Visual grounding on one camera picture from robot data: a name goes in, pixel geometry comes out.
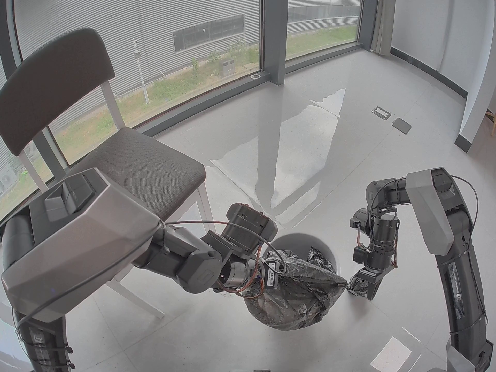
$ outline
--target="curtain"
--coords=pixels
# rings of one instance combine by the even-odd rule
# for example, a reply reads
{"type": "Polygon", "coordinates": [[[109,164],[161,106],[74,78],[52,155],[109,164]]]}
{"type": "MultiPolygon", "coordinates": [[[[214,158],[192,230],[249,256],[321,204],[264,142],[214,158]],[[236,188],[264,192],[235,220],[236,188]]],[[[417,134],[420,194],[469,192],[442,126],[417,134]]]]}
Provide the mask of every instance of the curtain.
{"type": "Polygon", "coordinates": [[[380,55],[391,54],[395,4],[396,0],[379,0],[377,4],[371,49],[380,55]]]}

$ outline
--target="glass pane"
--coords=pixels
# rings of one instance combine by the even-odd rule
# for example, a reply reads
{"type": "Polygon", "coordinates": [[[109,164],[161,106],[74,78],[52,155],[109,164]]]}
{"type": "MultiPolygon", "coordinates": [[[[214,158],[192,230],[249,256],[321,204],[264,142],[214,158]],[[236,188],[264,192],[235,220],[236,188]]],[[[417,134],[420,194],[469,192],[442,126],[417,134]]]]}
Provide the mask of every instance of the glass pane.
{"type": "MultiPolygon", "coordinates": [[[[5,73],[0,62],[0,87],[5,84],[5,73]]],[[[53,178],[38,149],[31,141],[24,149],[41,178],[47,182],[53,178]]],[[[38,187],[29,176],[18,157],[15,157],[0,138],[0,221],[24,201],[38,187]]]]}
{"type": "Polygon", "coordinates": [[[286,60],[357,40],[361,0],[289,0],[286,60]]]}
{"type": "MultiPolygon", "coordinates": [[[[14,3],[24,57],[68,30],[89,26],[99,32],[115,70],[110,84],[128,126],[260,69],[260,0],[14,3]],[[234,64],[224,68],[227,60],[234,64]]],[[[66,112],[63,122],[51,126],[70,163],[115,130],[103,106],[101,93],[94,93],[66,112]]]]}

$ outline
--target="barcode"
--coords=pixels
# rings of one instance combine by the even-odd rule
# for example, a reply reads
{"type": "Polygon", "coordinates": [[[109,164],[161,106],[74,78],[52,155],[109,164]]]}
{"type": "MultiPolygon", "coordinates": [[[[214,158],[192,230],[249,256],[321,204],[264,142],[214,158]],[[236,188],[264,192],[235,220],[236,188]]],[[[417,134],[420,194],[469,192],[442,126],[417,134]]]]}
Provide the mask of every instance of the barcode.
{"type": "MultiPolygon", "coordinates": [[[[269,262],[269,267],[271,269],[275,269],[276,268],[276,263],[275,262],[269,262]]],[[[272,270],[269,269],[269,275],[268,275],[268,278],[267,278],[267,286],[268,287],[273,287],[274,286],[274,272],[272,270]]]]}

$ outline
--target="tile floor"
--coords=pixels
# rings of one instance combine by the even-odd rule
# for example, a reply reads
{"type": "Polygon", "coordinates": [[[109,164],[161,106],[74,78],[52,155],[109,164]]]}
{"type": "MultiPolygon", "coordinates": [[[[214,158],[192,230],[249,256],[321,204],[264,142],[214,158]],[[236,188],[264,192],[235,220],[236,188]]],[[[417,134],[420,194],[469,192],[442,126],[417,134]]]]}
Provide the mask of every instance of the tile floor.
{"type": "MultiPolygon", "coordinates": [[[[485,119],[470,152],[458,149],[453,143],[463,110],[460,96],[413,66],[357,51],[292,73],[284,86],[263,84],[157,139],[205,165],[214,218],[224,219],[233,202],[254,205],[276,220],[281,234],[324,240],[347,279],[359,268],[349,219],[366,206],[370,181],[439,166],[467,178],[480,198],[473,241],[486,290],[487,337],[495,340],[496,137],[485,119]],[[375,106],[392,117],[376,117],[375,106]],[[391,126],[397,117],[412,125],[408,135],[391,126]]],[[[470,188],[459,187],[474,211],[470,188]]],[[[199,216],[195,208],[188,214],[199,216]]],[[[279,332],[256,321],[236,296],[188,294],[171,280],[133,269],[122,283],[165,317],[100,288],[67,315],[76,370],[372,372],[370,363],[392,336],[412,352],[400,372],[445,368],[449,326],[436,263],[412,208],[401,207],[398,215],[399,269],[372,302],[345,292],[322,322],[279,332]]],[[[193,230],[202,233],[201,226],[193,230]]],[[[0,301],[6,301],[3,292],[0,301]]],[[[0,321],[0,333],[0,370],[30,370],[12,328],[0,321]]]]}

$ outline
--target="green lawn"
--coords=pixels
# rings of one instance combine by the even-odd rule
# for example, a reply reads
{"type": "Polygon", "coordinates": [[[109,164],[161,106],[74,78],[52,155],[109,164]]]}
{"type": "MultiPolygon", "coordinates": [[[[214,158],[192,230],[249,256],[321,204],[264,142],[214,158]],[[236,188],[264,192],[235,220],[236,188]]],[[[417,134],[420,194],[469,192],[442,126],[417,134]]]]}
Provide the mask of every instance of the green lawn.
{"type": "MultiPolygon", "coordinates": [[[[310,33],[288,35],[286,59],[321,50],[330,46],[356,40],[357,26],[320,29],[310,33]]],[[[194,96],[218,87],[227,81],[257,71],[259,69],[260,51],[258,46],[247,46],[237,42],[225,53],[212,52],[207,60],[191,60],[191,66],[178,71],[167,78],[154,81],[147,86],[149,103],[141,89],[118,99],[117,105],[126,125],[132,127],[154,115],[164,112],[175,105],[194,96]],[[219,61],[235,60],[236,75],[229,78],[219,76],[219,61]]],[[[73,122],[67,128],[54,133],[55,139],[69,164],[74,163],[86,153],[115,133],[112,117],[106,106],[97,109],[91,115],[73,122]]],[[[52,177],[45,162],[39,157],[33,164],[44,180],[52,177]]],[[[15,206],[36,189],[33,179],[26,171],[19,175],[19,181],[0,197],[0,220],[15,206]]]]}

